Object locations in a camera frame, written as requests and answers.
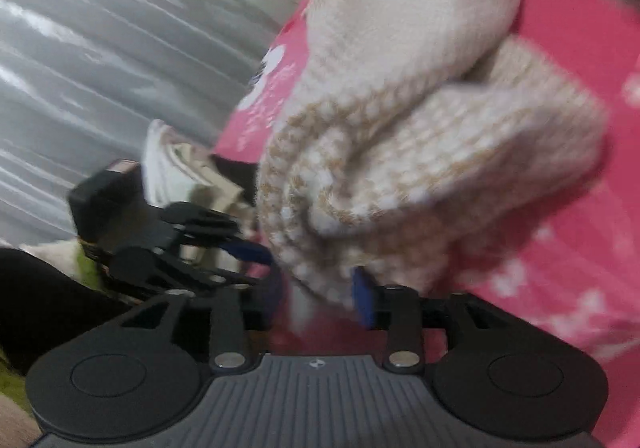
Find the pink blanket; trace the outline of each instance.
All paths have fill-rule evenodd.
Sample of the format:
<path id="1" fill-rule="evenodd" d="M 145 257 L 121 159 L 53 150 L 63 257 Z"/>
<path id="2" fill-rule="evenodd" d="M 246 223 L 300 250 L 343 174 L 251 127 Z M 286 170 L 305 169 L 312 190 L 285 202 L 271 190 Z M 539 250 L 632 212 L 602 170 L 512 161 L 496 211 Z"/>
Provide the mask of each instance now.
<path id="1" fill-rule="evenodd" d="M 305 66 L 305 3 L 274 41 L 257 90 L 233 114 L 215 153 L 259 160 L 274 117 Z M 606 157 L 584 186 L 514 211 L 467 244 L 450 279 L 596 357 L 607 371 L 610 396 L 594 433 L 609 448 L 636 448 L 640 15 L 611 0 L 524 0 L 514 30 L 606 104 Z M 336 316 L 302 294 L 290 298 L 287 312 L 273 335 L 280 351 L 353 352 L 380 342 L 364 340 L 349 317 Z"/>

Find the black pants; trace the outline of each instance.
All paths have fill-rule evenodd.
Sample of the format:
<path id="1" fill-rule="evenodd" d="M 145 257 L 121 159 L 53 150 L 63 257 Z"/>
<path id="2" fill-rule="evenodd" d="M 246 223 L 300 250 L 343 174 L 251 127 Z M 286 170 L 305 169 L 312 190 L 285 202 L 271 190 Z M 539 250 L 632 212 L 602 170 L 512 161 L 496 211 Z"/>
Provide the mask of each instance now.
<path id="1" fill-rule="evenodd" d="M 24 251 L 0 249 L 0 348 L 22 374 L 41 355 L 127 310 Z"/>

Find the green fabric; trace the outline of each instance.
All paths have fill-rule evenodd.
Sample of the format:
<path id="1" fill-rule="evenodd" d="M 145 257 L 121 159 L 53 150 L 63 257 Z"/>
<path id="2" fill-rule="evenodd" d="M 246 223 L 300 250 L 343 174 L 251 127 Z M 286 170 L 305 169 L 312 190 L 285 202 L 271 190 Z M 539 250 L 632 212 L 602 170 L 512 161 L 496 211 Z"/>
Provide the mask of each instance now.
<path id="1" fill-rule="evenodd" d="M 98 275 L 98 268 L 95 262 L 84 255 L 82 247 L 78 246 L 78 255 L 76 256 L 78 262 L 78 271 L 80 273 L 80 282 L 82 285 L 86 285 L 89 289 L 94 291 L 102 291 L 102 281 L 100 275 Z"/>

